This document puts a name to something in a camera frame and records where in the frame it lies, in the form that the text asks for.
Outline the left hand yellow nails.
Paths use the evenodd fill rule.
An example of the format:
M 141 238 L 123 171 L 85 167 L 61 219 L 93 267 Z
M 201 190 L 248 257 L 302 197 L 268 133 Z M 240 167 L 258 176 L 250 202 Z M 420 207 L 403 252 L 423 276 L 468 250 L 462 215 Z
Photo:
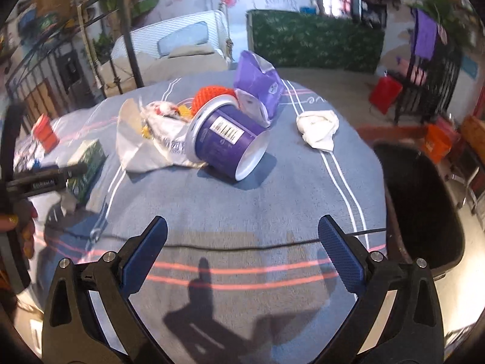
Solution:
M 31 260 L 35 253 L 35 220 L 38 218 L 38 212 L 31 201 L 23 200 L 20 205 L 21 211 L 25 213 L 22 220 L 19 220 L 17 214 L 1 213 L 1 233 L 15 231 L 22 245 L 23 255 Z

